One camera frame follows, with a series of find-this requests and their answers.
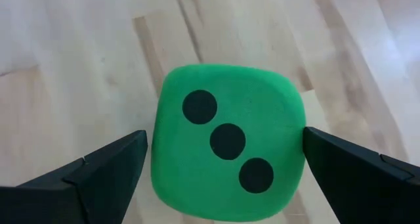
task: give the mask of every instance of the die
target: die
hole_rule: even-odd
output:
[[[152,142],[152,183],[168,206],[221,221],[256,221],[283,209],[305,157],[305,111],[285,77],[216,64],[166,78]]]

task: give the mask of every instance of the green foam die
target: green foam die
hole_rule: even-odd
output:
[[[274,72],[199,64],[165,79],[152,182],[169,206],[221,221],[256,221],[291,200],[304,166],[305,112]]]

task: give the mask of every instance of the black dot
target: black dot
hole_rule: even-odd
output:
[[[270,188],[274,172],[271,165],[262,158],[246,161],[239,172],[239,182],[246,191],[258,194]]]
[[[211,93],[196,90],[185,97],[182,111],[191,123],[202,125],[215,117],[217,102]]]
[[[245,134],[238,126],[225,123],[216,127],[210,136],[213,152],[222,159],[233,160],[245,148]]]

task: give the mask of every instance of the green cube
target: green cube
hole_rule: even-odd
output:
[[[169,206],[256,221],[291,200],[303,172],[305,112],[274,72],[199,64],[173,70],[159,100],[152,182]]]

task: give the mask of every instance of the wooden floor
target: wooden floor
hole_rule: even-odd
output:
[[[308,125],[420,165],[419,26],[418,0],[0,0],[0,185],[151,138],[163,78],[198,62],[279,72]],[[124,223],[222,222],[159,201],[148,157]],[[306,167],[258,223],[338,221]]]

